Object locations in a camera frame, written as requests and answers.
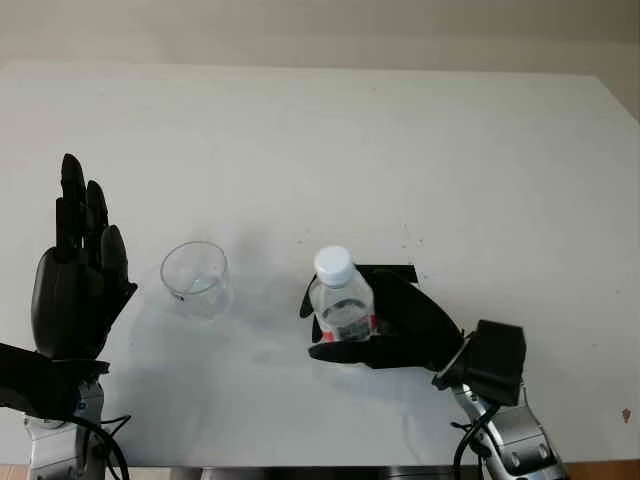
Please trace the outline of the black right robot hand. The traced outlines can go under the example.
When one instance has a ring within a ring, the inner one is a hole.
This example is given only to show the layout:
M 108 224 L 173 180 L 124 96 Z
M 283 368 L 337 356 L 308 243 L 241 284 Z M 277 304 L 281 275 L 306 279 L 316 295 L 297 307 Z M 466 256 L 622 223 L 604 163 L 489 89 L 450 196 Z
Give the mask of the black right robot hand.
M 372 369 L 442 370 L 462 347 L 464 336 L 449 315 L 413 284 L 417 279 L 415 269 L 408 265 L 364 264 L 356 269 L 373 290 L 377 333 L 366 341 L 325 343 L 314 320 L 309 356 Z

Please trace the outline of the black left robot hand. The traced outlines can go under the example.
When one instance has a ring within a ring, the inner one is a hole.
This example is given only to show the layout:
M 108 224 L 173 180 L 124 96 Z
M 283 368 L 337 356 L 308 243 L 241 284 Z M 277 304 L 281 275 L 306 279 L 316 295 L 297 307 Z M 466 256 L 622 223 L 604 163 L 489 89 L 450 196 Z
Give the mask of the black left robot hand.
M 55 245 L 39 260 L 31 301 L 37 351 L 53 360 L 96 359 L 137 290 L 119 228 L 109 222 L 104 192 L 85 180 L 79 160 L 64 155 L 55 202 Z

